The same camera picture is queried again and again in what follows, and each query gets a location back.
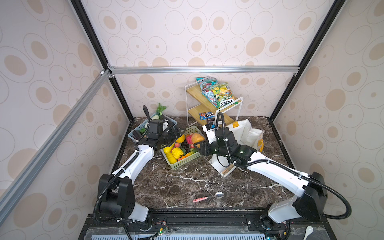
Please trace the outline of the white grocery bag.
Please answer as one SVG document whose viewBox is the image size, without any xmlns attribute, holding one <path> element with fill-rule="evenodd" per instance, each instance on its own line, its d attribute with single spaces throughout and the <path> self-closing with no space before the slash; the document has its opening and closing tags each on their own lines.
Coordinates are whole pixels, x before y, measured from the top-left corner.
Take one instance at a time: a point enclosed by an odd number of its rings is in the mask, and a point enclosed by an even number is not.
<svg viewBox="0 0 384 240">
<path fill-rule="evenodd" d="M 253 147 L 259 152 L 263 151 L 263 135 L 265 131 L 252 128 L 251 122 L 248 119 L 236 121 L 228 125 L 228 127 L 234 133 L 234 137 L 238 144 Z M 209 163 L 223 178 L 236 169 L 236 167 L 233 164 L 230 164 L 225 157 L 218 156 L 215 153 L 213 153 Z"/>
</svg>

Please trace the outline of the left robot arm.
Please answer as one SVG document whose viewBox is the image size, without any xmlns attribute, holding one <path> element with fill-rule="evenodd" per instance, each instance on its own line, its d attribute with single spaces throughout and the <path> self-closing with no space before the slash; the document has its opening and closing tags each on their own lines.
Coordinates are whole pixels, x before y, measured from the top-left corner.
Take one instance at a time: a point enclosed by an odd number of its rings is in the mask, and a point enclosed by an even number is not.
<svg viewBox="0 0 384 240">
<path fill-rule="evenodd" d="M 149 120 L 145 133 L 136 140 L 134 153 L 113 173 L 102 175 L 93 211 L 96 223 L 148 220 L 149 208 L 136 202 L 134 182 L 157 151 L 170 147 L 185 132 L 176 124 L 164 125 L 164 120 Z"/>
</svg>

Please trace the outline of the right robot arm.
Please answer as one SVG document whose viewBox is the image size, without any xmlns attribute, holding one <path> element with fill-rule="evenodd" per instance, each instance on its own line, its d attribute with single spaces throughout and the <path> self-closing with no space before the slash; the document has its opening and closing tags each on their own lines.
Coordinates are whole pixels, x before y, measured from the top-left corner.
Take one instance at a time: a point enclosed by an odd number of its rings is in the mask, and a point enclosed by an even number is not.
<svg viewBox="0 0 384 240">
<path fill-rule="evenodd" d="M 319 222 L 322 218 L 343 220 L 352 214 L 352 207 L 347 199 L 325 185 L 321 174 L 317 172 L 307 174 L 294 170 L 271 160 L 253 147 L 238 144 L 234 133 L 229 128 L 210 130 L 207 136 L 207 140 L 193 142 L 201 155 L 214 154 L 224 157 L 235 167 L 247 168 L 261 174 L 294 194 L 288 200 L 272 204 L 262 221 L 282 223 L 286 220 L 304 218 L 311 222 Z M 329 193 L 344 203 L 345 213 L 341 215 L 324 213 Z"/>
</svg>

